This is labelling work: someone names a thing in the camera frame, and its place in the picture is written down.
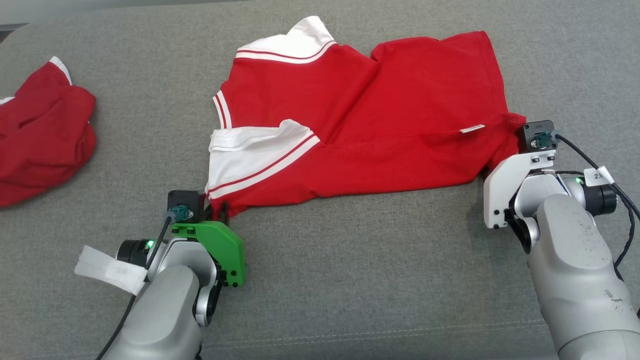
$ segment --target gray couch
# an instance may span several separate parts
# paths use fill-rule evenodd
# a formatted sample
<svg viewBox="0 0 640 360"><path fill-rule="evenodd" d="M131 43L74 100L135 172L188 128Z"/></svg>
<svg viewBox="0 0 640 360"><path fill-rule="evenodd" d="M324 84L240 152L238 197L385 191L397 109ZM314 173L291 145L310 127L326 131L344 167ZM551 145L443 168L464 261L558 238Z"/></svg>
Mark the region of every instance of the gray couch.
<svg viewBox="0 0 640 360"><path fill-rule="evenodd" d="M0 98L51 56L97 97L99 144L71 181L0 210L0 359L91 359L127 294L74 275L84 244L158 234L166 193L202 189L211 100L234 51L319 15L368 53L402 37L485 30L510 110L552 119L640 201L636 0L305 3L105 10L20 28L0 45ZM564 170L586 164L561 147ZM526 265L486 229L482 181L255 208L232 219L248 281L223 290L204 359L494 359L554 352ZM623 210L598 219L614 254ZM640 305L640 246L621 271Z"/></svg>

